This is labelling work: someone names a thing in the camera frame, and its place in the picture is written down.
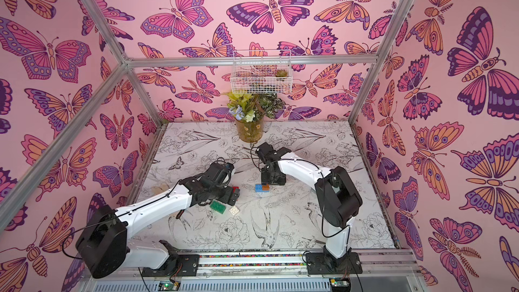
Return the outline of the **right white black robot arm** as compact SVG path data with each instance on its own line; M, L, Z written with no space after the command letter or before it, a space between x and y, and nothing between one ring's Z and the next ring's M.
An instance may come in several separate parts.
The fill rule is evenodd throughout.
M321 234L326 239L324 252L336 260L351 250L350 235L363 204L348 171L340 166L328 168L299 157L288 148L275 150L262 143L251 151L257 155L263 185L283 186L293 177L312 188L321 212Z

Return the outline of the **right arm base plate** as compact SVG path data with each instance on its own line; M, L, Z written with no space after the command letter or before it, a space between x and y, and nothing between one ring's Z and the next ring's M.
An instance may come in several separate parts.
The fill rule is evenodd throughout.
M359 255L347 252L342 258L336 259L330 254L305 252L303 263L308 274L362 274L363 269Z

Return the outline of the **blue lego brick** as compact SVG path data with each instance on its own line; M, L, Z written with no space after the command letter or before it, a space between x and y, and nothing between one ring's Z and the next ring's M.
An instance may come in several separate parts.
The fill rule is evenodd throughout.
M257 184L257 185L255 185L255 191L256 191L257 193L262 193L262 192L264 192L264 191L262 190L262 184Z

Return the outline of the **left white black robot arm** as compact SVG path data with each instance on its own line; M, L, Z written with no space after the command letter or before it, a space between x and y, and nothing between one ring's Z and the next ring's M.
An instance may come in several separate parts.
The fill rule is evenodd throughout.
M181 266L178 251L167 241L132 243L132 238L149 225L175 212L217 200L235 205L239 189L231 186L233 164L212 162L209 168L181 179L171 189L146 200L113 209L98 209L76 242L76 250L95 279L122 268L138 268L143 274L168 276Z

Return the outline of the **white lego brick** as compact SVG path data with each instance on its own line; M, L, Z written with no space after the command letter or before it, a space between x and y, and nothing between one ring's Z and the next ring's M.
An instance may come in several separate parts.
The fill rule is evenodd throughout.
M234 205L230 210L229 212L231 213L232 216L236 216L238 215L239 213L239 209Z

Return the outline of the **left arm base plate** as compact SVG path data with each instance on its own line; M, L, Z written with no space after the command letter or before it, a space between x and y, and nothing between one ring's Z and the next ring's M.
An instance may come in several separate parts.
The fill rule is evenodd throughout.
M199 254L170 256L159 269L144 268L144 277L195 277L199 268Z

